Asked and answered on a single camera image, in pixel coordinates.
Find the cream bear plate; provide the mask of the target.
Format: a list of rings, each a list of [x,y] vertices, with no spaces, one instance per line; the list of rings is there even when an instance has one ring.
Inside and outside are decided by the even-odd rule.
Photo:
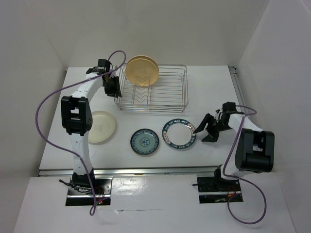
[[[92,112],[92,127],[88,134],[88,142],[92,144],[106,141],[115,131],[116,120],[106,111]]]

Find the chrome wire dish rack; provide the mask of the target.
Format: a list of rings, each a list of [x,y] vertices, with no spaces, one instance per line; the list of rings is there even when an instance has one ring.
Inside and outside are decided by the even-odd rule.
[[[115,104],[125,111],[155,114],[158,112],[181,113],[188,105],[187,67],[184,65],[160,65],[159,77],[151,83],[148,77],[137,78],[133,83],[119,71],[121,97]]]

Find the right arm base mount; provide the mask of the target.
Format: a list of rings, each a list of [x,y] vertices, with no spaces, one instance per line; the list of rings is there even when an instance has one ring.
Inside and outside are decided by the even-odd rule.
[[[214,177],[197,177],[192,186],[198,188],[199,202],[205,203],[227,203],[243,202],[242,190],[239,181],[224,180],[216,181]]]

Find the small blue patterned plate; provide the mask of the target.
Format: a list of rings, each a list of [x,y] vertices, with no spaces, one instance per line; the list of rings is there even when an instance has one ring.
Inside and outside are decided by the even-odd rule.
[[[159,137],[151,129],[139,129],[131,136],[130,145],[136,154],[148,156],[157,150]]]

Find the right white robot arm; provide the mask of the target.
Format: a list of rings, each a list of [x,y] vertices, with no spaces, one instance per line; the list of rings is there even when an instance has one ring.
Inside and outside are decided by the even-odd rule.
[[[256,126],[248,117],[256,110],[226,102],[216,116],[206,114],[194,133],[203,130],[207,136],[202,142],[216,143],[224,131],[234,130],[234,142],[223,165],[214,171],[210,184],[217,190],[224,190],[228,185],[241,180],[252,173],[268,173],[274,166],[275,135]]]

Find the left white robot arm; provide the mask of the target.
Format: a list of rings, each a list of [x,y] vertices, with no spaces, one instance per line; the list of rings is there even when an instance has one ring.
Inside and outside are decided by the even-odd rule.
[[[109,60],[100,59],[96,67],[86,72],[86,82],[70,96],[61,98],[61,121],[71,140],[74,168],[71,185],[84,193],[96,188],[93,165],[90,161],[88,133],[93,125],[90,101],[98,89],[103,88],[109,97],[121,97],[119,77]]]

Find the tan yellow plate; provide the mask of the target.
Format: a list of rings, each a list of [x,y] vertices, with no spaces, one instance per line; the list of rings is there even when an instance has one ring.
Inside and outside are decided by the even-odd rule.
[[[157,82],[159,70],[148,60],[137,59],[126,64],[125,75],[132,84],[140,87],[148,87]]]

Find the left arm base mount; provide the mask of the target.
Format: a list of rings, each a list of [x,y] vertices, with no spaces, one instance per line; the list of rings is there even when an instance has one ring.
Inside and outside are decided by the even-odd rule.
[[[66,206],[92,206],[94,204],[93,193],[90,187],[74,185],[72,179],[69,182],[59,180],[67,188]],[[95,201],[98,206],[110,205],[112,179],[96,179],[94,184]]]

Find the navy rimmed lettered plate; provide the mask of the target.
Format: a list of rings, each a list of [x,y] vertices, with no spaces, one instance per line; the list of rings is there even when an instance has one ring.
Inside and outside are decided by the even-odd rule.
[[[168,121],[162,128],[162,138],[165,143],[176,150],[185,150],[188,147],[191,134],[195,127],[187,120],[176,118]]]

